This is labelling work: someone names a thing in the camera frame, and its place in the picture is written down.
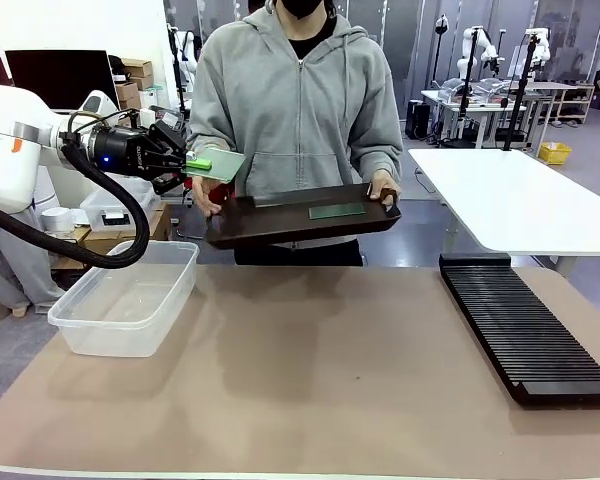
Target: slotted rack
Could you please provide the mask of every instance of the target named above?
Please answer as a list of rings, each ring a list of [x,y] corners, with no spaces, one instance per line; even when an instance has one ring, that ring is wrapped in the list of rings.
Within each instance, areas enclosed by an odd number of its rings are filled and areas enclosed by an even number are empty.
[[[518,277],[508,255],[441,255],[440,273],[514,400],[600,405],[600,365]]]

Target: brown work surface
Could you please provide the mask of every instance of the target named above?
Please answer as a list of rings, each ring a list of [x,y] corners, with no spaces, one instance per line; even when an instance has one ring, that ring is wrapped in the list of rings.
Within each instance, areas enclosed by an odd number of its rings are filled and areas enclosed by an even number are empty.
[[[519,272],[600,362],[600,314]],[[435,270],[200,267],[153,358],[54,338],[0,400],[0,465],[590,478],[600,409],[522,410]]]

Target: black tray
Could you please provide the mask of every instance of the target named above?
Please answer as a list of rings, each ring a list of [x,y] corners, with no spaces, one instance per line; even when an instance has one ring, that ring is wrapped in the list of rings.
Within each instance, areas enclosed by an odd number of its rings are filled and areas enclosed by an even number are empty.
[[[209,219],[205,240],[227,250],[389,230],[401,217],[396,192],[383,190],[381,199],[372,201],[368,191],[366,183],[231,198],[222,205],[220,215]],[[390,208],[382,204],[388,196],[394,197]],[[362,203],[365,213],[309,218],[311,208],[348,203]]]
[[[516,402],[600,406],[600,365],[511,269],[508,255],[445,254],[440,272]]]

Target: white table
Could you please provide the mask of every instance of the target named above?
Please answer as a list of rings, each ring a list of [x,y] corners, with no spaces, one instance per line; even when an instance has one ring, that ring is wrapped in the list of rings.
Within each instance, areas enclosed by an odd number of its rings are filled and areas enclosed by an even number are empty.
[[[520,151],[409,150],[455,218],[482,248],[557,256],[568,276],[581,256],[600,256],[600,197]]]
[[[460,111],[460,103],[458,102],[444,102],[438,97],[438,90],[422,90],[422,96],[426,99],[431,100],[436,107],[443,109],[444,115],[444,127],[443,131],[447,132],[452,130],[451,128],[451,117],[454,113],[458,113]],[[487,103],[487,104],[478,104],[478,103],[470,103],[467,106],[467,115],[476,116],[479,118],[480,128],[478,129],[478,138],[476,140],[476,149],[481,149],[482,144],[484,142],[484,133],[487,128],[487,121],[489,117],[496,113],[503,112],[512,112],[513,111],[513,102],[509,102],[509,105],[506,108],[502,108],[498,103]],[[524,112],[526,107],[520,107],[520,111]]]

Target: yellow bin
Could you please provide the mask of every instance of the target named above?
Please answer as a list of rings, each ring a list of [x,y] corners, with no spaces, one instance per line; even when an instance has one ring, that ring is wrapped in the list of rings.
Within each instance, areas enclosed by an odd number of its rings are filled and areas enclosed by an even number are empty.
[[[548,165],[564,165],[571,151],[572,148],[564,143],[543,143],[540,147],[540,160],[544,160]]]

